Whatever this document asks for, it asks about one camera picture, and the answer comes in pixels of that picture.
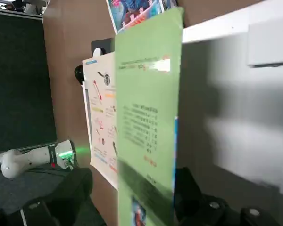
colorful poster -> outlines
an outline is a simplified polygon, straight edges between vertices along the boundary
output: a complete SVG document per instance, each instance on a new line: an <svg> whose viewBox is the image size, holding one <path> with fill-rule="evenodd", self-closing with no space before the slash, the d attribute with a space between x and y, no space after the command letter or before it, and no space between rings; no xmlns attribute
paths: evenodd
<svg viewBox="0 0 283 226"><path fill-rule="evenodd" d="M165 10L171 9L177 6L176 0L163 0Z"/></svg>
<svg viewBox="0 0 283 226"><path fill-rule="evenodd" d="M116 36L121 226L173 225L182 13L171 9Z"/></svg>
<svg viewBox="0 0 283 226"><path fill-rule="evenodd" d="M106 0L115 33L164 11L162 0Z"/></svg>
<svg viewBox="0 0 283 226"><path fill-rule="evenodd" d="M117 126L114 53L83 61L91 125L91 165L117 188Z"/></svg>

black cable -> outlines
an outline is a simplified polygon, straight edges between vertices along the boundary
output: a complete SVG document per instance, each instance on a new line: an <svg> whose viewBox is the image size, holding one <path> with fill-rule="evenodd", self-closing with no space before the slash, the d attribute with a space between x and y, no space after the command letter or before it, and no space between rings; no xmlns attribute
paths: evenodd
<svg viewBox="0 0 283 226"><path fill-rule="evenodd" d="M44 173L44 174L50 174L50 175L54 175L54 176L58 176L58 177L65 177L66 175L61 175L61 174L55 174L55 173L49 173L49 172L41 172L41 171L33 171L33 170L28 170L26 172L30 172L30 173Z"/></svg>
<svg viewBox="0 0 283 226"><path fill-rule="evenodd" d="M77 166L75 166L74 164L72 164L72 162L69 161L69 164L73 167L73 168L77 168Z"/></svg>
<svg viewBox="0 0 283 226"><path fill-rule="evenodd" d="M67 169L60 169L60 168L42 168L42 167L34 167L32 170L52 170L52 171L62 171L62 172L68 172Z"/></svg>

cartoon illustration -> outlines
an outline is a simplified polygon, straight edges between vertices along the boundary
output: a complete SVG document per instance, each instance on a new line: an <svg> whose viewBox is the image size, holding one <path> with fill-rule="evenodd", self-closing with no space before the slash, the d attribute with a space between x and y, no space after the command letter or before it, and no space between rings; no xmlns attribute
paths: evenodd
<svg viewBox="0 0 283 226"><path fill-rule="evenodd" d="M103 75L101 72L98 72L98 74L99 74L101 77L104 78L104 83L105 83L106 86L108 86L108 85L110 84L110 82L111 82L110 76L109 76L107 73L105 73L105 75Z"/></svg>
<svg viewBox="0 0 283 226"><path fill-rule="evenodd" d="M107 0L117 32L164 11L161 0Z"/></svg>
<svg viewBox="0 0 283 226"><path fill-rule="evenodd" d="M165 2L166 9L171 9L177 6L176 0L163 0Z"/></svg>
<svg viewBox="0 0 283 226"><path fill-rule="evenodd" d="M132 226L146 225L146 210L132 197Z"/></svg>

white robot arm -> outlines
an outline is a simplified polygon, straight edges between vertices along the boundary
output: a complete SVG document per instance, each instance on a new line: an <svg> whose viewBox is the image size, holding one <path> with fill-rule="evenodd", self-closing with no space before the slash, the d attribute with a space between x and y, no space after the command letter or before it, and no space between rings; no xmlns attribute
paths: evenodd
<svg viewBox="0 0 283 226"><path fill-rule="evenodd" d="M9 179L46 163L58 165L63 169L72 169L76 164L76 154L71 141L36 148L25 154L14 149L0 154L0 171Z"/></svg>

green paper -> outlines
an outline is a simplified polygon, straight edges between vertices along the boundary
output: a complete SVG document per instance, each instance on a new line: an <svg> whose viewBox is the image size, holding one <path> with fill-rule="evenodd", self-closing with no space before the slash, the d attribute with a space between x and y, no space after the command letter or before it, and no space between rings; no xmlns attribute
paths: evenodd
<svg viewBox="0 0 283 226"><path fill-rule="evenodd" d="M173 225L183 9L116 36L118 225Z"/></svg>

